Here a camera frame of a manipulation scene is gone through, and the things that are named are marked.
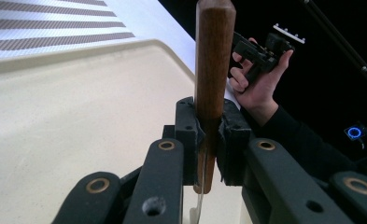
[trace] gray stripe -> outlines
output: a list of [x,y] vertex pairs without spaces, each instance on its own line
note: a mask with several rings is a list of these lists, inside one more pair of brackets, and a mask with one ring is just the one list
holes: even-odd
[[99,10],[89,10],[89,9],[70,8],[70,7],[50,7],[50,6],[39,6],[39,5],[11,3],[11,2],[0,2],[0,10],[116,17],[116,14],[114,14],[114,12],[112,11],[99,11]]
[[61,37],[9,39],[0,40],[0,50],[34,49],[49,46],[74,45],[113,39],[125,39],[130,37],[134,37],[134,34],[115,33],[106,35],[75,35]]
[[125,27],[120,21],[16,21],[0,20],[0,30]]
[[81,3],[81,4],[87,4],[87,5],[96,5],[96,6],[107,7],[107,4],[105,2],[96,1],[96,0],[58,0],[58,1],[73,2],[73,3]]

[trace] metal rivet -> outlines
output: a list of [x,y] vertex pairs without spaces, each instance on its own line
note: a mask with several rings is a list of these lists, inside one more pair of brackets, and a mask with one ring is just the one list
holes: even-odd
[[274,150],[275,149],[275,145],[271,142],[267,142],[267,141],[259,141],[257,143],[257,146],[261,149],[264,150]]
[[159,148],[162,150],[171,150],[175,148],[175,143],[171,141],[162,141],[159,143]]
[[[100,188],[97,188],[96,186],[94,186],[94,184],[102,184],[102,186]],[[110,181],[106,178],[101,177],[90,181],[90,183],[87,184],[86,190],[89,193],[100,193],[107,189],[109,186]]]
[[367,182],[357,179],[355,177],[345,177],[344,178],[344,184],[349,188],[357,193],[365,194],[367,195]]

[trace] black background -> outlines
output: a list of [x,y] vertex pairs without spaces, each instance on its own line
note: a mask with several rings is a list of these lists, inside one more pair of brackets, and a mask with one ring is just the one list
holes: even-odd
[[[195,40],[193,0],[160,0]],[[356,161],[367,157],[367,135],[351,141],[344,129],[361,122],[367,127],[367,79],[299,0],[232,1],[234,30],[263,44],[273,25],[305,38],[296,47],[289,69],[278,84],[275,99],[325,141]],[[317,0],[315,4],[367,63],[367,0]]]

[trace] striped surface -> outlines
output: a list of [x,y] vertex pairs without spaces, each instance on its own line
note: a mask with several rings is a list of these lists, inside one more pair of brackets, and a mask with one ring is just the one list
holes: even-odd
[[133,37],[104,1],[0,0],[0,58]]

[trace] black sleeve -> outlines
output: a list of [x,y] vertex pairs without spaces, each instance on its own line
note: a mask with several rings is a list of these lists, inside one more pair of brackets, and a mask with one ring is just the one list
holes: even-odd
[[256,137],[270,138],[281,144],[313,177],[327,182],[336,172],[358,171],[355,162],[324,142],[304,123],[291,117],[282,106],[261,128],[253,124],[247,113],[244,115]]

